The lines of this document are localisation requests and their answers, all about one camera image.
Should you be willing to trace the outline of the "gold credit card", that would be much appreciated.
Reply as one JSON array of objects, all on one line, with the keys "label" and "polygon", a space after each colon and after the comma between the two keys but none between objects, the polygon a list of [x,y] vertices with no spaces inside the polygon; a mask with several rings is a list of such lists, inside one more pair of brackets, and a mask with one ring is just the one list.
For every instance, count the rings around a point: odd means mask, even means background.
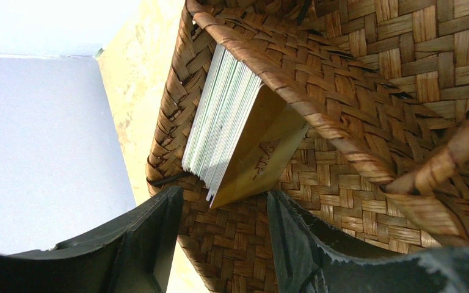
[{"label": "gold credit card", "polygon": [[272,189],[308,129],[303,116],[268,86],[262,86],[210,207]]}]

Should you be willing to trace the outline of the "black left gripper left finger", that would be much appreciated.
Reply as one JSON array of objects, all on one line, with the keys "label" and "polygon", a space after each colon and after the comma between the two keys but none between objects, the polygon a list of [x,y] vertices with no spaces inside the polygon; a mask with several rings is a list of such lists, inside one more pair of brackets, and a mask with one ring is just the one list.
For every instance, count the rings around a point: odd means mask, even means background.
[{"label": "black left gripper left finger", "polygon": [[51,250],[0,255],[0,292],[165,292],[183,204],[172,186]]}]

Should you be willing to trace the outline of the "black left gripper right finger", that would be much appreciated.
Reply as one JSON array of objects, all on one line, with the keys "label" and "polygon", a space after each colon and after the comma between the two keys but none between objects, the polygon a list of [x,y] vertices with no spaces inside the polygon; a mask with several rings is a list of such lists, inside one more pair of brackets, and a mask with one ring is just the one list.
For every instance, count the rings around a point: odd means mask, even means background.
[{"label": "black left gripper right finger", "polygon": [[266,196],[280,292],[469,292],[469,247],[396,253],[344,233],[280,190]]}]

